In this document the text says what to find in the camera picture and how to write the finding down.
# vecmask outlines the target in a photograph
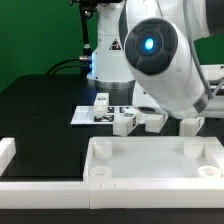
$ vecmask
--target black table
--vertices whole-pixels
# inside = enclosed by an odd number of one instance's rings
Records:
[[[0,181],[80,181],[88,141],[112,136],[112,126],[70,122],[77,105],[93,105],[97,92],[110,105],[131,105],[132,89],[88,86],[80,76],[24,76],[0,94],[0,136],[14,137],[16,156]],[[160,134],[139,125],[130,136],[178,136],[180,121],[169,119]],[[201,136],[224,143],[224,120],[206,119]],[[223,223],[222,209],[1,210],[0,223]]]

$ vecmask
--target green backdrop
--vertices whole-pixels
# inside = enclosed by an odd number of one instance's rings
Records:
[[[96,16],[88,26],[95,48]],[[224,63],[223,35],[198,41],[196,49],[202,64]],[[44,74],[80,54],[78,5],[70,7],[68,0],[0,1],[0,91],[20,76]]]

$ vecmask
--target warning sticker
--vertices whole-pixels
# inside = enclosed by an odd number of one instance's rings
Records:
[[[114,40],[109,50],[121,50],[121,47],[117,41],[117,39]]]

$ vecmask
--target white tray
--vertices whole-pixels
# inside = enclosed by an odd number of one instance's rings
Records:
[[[201,158],[184,155],[189,139],[203,141]],[[105,140],[112,143],[112,157],[95,158],[94,144]],[[112,175],[91,176],[99,166]],[[84,182],[90,186],[91,208],[224,207],[223,178],[198,178],[201,166],[224,171],[224,150],[216,138],[94,137],[89,142]]]

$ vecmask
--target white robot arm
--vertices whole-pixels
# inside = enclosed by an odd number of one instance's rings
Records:
[[[223,7],[221,0],[128,0],[124,6],[119,26],[129,68],[172,117],[195,117],[213,98],[191,43],[224,31]]]

